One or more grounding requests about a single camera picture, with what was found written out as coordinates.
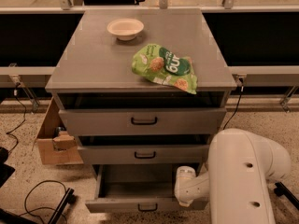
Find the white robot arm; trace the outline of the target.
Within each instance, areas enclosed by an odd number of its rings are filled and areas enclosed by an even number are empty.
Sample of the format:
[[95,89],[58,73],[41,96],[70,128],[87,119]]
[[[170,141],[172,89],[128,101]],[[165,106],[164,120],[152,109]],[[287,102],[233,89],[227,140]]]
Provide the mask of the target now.
[[180,205],[207,196],[211,224],[276,224],[267,183],[291,172],[291,156],[281,144],[240,129],[216,134],[208,151],[208,171],[177,169]]

